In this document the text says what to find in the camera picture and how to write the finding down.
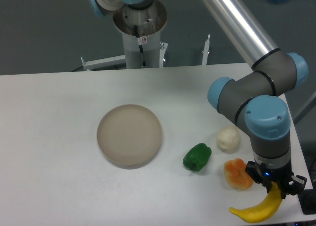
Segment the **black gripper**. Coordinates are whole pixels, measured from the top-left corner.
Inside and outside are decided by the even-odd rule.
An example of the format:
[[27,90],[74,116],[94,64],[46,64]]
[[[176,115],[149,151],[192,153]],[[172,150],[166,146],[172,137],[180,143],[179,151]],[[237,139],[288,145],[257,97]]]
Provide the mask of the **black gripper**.
[[255,183],[261,184],[267,193],[272,189],[272,182],[277,183],[280,186],[282,199],[287,195],[302,192],[307,183],[306,177],[294,176],[291,159],[281,158],[281,161],[277,162],[277,159],[258,158],[248,161],[245,171]]

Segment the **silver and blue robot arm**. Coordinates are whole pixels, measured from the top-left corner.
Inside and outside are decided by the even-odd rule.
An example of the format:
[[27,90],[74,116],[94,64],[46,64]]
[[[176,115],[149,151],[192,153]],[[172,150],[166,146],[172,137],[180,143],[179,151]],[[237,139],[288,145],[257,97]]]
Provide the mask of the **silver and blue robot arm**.
[[[246,172],[267,191],[273,183],[280,196],[302,192],[306,178],[292,172],[290,126],[286,104],[280,95],[294,89],[308,76],[308,66],[296,53],[284,53],[267,35],[240,0],[201,0],[243,59],[251,74],[235,81],[218,78],[207,99],[251,141],[254,161]],[[167,20],[158,0],[90,0],[98,15],[113,13],[123,37],[126,67],[156,68],[162,63],[160,32]]]

